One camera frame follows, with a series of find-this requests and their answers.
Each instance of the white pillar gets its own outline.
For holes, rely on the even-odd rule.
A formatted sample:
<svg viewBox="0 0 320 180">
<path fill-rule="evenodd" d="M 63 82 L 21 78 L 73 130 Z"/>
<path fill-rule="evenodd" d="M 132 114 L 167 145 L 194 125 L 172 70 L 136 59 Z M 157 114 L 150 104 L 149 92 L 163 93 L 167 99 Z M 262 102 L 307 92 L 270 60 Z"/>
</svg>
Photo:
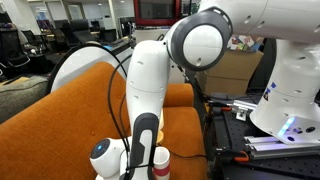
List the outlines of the white pillar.
<svg viewBox="0 0 320 180">
<path fill-rule="evenodd" d="M 118 32 L 119 32 L 119 29 L 118 29 L 118 26 L 117 26 L 117 21 L 116 21 L 116 16 L 114 14 L 114 10 L 113 10 L 113 3 L 112 3 L 112 0 L 109 0 L 109 7 L 110 7 L 110 12 L 111 12 L 111 18 L 112 18 L 112 22 L 113 22 L 113 26 L 116 28 L 117 30 L 117 37 L 119 38 L 118 36 Z"/>
<path fill-rule="evenodd" d="M 2 3 L 18 29 L 31 30 L 36 35 L 41 34 L 27 0 L 2 0 Z"/>
</svg>

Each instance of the gray fabric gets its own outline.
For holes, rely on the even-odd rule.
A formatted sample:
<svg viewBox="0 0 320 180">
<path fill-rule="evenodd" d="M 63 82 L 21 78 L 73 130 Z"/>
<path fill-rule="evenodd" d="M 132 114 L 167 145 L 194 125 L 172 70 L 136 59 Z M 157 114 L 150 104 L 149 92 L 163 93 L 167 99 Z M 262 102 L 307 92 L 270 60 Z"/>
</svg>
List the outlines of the gray fabric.
<svg viewBox="0 0 320 180">
<path fill-rule="evenodd" d="M 45 96 L 48 80 L 33 76 L 17 84 L 0 86 L 0 124 Z"/>
</svg>

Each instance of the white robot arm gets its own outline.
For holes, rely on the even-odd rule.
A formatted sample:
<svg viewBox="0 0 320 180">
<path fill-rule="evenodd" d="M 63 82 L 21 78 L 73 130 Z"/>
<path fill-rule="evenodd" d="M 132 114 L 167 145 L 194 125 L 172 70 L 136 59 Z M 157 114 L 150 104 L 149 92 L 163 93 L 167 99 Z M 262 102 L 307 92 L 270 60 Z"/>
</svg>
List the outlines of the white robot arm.
<svg viewBox="0 0 320 180">
<path fill-rule="evenodd" d="M 277 63 L 252 122 L 284 143 L 320 143 L 320 111 L 313 103 L 320 88 L 318 7 L 320 0 L 202 0 L 199 12 L 177 22 L 163 41 L 139 43 L 126 87 L 133 132 L 127 177 L 153 179 L 170 59 L 186 69 L 208 69 L 223 56 L 233 33 L 283 39 L 278 40 Z M 113 158 L 120 161 L 120 156 Z"/>
</svg>

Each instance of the white cup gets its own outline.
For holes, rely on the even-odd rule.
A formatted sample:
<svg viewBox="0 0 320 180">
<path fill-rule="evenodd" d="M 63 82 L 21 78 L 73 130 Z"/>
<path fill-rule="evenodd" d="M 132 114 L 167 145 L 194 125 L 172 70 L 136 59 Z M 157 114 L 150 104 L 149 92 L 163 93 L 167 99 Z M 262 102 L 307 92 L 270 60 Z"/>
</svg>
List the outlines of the white cup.
<svg viewBox="0 0 320 180">
<path fill-rule="evenodd" d="M 153 173 L 157 180 L 170 179 L 170 152 L 165 147 L 157 147 L 153 158 Z"/>
</svg>

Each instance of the orange couch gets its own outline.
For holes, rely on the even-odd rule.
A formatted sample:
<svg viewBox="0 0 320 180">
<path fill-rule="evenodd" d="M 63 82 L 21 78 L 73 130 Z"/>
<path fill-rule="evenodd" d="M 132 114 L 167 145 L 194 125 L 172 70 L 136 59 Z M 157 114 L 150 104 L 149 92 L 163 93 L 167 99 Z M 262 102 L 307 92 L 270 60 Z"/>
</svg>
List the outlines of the orange couch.
<svg viewBox="0 0 320 180">
<path fill-rule="evenodd" d="M 98 63 L 0 125 L 0 179 L 95 179 L 89 161 L 92 148 L 103 138 L 119 138 L 107 106 L 112 71 L 109 64 Z M 125 81 L 116 74 L 111 92 L 116 115 L 124 94 Z M 169 85 L 162 146 L 181 156 L 205 154 L 192 104 L 190 85 Z M 126 105 L 121 113 L 130 130 Z M 171 179 L 207 179 L 205 158 L 171 154 L 170 160 Z"/>
</svg>

